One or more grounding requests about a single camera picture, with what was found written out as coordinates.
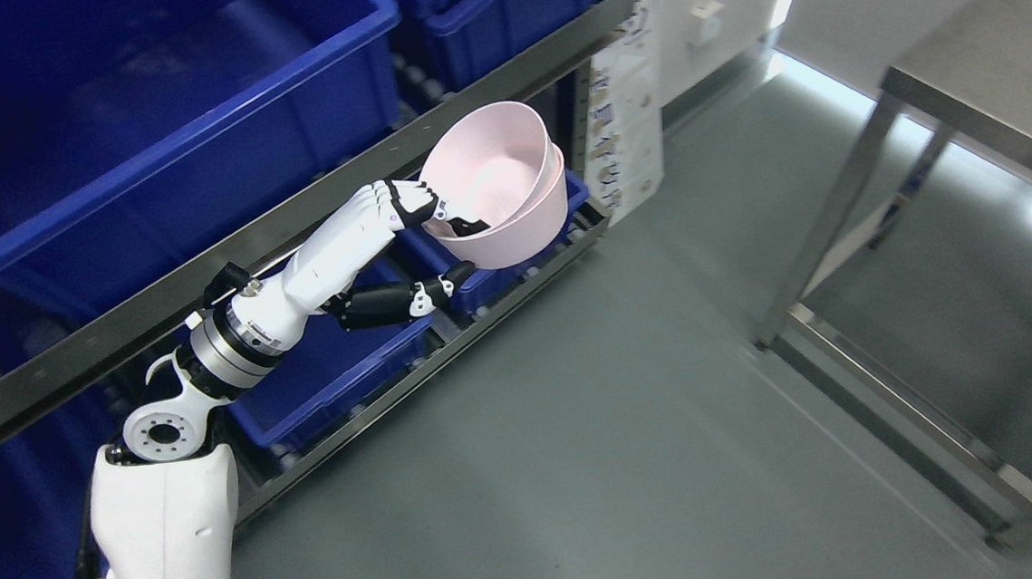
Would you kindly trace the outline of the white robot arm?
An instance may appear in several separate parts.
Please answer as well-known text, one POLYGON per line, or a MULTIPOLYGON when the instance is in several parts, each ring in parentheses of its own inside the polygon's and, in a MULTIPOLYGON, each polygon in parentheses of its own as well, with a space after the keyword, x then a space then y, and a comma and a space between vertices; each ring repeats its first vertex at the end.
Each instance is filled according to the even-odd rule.
POLYGON ((88 518, 108 570, 94 579, 232 579, 237 467, 209 415, 272 372, 358 272, 294 258, 246 280, 150 366, 122 444, 95 454, 88 518))

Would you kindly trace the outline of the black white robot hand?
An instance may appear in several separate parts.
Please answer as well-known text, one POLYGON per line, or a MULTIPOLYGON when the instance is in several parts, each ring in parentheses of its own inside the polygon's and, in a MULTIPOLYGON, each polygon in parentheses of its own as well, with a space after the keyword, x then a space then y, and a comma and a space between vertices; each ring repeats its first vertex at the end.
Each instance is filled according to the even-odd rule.
POLYGON ((258 339, 289 350, 311 316, 331 314, 345 330, 419 320, 445 305, 477 271, 471 261, 420 281, 355 287, 354 279, 395 240, 424 222, 444 221, 448 205, 425 181, 380 180, 357 189, 333 211, 254 295, 237 295, 232 312, 258 339))

